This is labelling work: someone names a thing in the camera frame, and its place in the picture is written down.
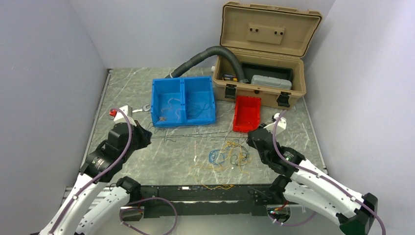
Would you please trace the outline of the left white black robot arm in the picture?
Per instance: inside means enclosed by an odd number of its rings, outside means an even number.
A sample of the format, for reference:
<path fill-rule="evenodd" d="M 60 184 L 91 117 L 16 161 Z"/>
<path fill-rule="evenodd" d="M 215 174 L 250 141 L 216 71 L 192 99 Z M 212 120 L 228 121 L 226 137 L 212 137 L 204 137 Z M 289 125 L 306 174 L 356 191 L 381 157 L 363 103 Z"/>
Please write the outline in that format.
<path fill-rule="evenodd" d="M 136 150 L 151 144 L 152 133 L 138 121 L 116 123 L 108 136 L 88 154 L 75 185 L 58 212 L 39 232 L 41 235 L 73 235 L 96 196 Z"/>

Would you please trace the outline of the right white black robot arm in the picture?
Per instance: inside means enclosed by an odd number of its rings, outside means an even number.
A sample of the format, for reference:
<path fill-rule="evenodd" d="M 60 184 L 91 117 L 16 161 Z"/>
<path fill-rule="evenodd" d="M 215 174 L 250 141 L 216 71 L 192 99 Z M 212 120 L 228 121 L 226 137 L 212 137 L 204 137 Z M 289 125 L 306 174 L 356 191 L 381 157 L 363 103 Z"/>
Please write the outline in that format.
<path fill-rule="evenodd" d="M 314 166 L 296 150 L 280 146 L 265 128 L 248 133 L 247 144 L 263 164 L 278 174 L 270 187 L 275 203 L 305 206 L 330 219 L 345 235 L 367 235 L 375 221 L 378 199 L 356 192 Z"/>

